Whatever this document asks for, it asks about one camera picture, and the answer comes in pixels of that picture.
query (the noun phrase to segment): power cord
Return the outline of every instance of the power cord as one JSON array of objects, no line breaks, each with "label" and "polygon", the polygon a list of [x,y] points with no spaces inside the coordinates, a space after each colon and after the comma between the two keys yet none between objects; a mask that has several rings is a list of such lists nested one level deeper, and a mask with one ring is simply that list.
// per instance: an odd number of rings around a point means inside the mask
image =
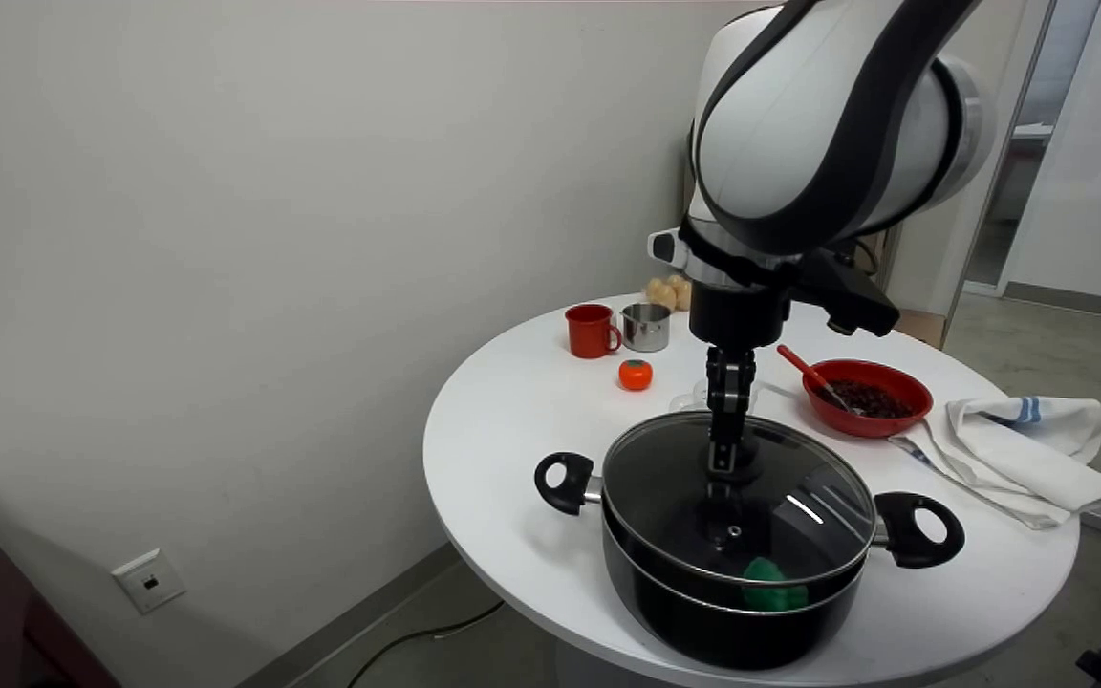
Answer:
[{"label": "power cord", "polygon": [[385,642],[378,654],[373,654],[373,656],[359,663],[359,671],[351,675],[348,688],[357,688],[357,685],[362,680],[362,671],[369,671],[374,660],[383,660],[392,651],[398,651],[398,646],[407,646],[407,642],[417,642],[417,638],[436,638],[436,635],[462,632],[462,626],[482,623],[487,614],[492,614],[492,611],[501,611],[501,606],[504,606],[504,602],[499,598],[499,602],[491,602],[491,606],[482,606],[480,614],[467,614],[467,620],[460,620],[460,623],[413,632],[413,635],[402,635],[402,638]]}]

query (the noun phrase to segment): glass lid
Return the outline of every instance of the glass lid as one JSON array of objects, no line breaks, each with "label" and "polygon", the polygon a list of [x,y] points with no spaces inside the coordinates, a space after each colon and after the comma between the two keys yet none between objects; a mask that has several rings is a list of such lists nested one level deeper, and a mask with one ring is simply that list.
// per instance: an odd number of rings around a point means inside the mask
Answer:
[{"label": "glass lid", "polygon": [[877,502],[850,463],[811,437],[747,417],[755,470],[709,481],[709,414],[636,423],[604,463],[617,519],[661,559],[738,586],[819,579],[853,567]]}]

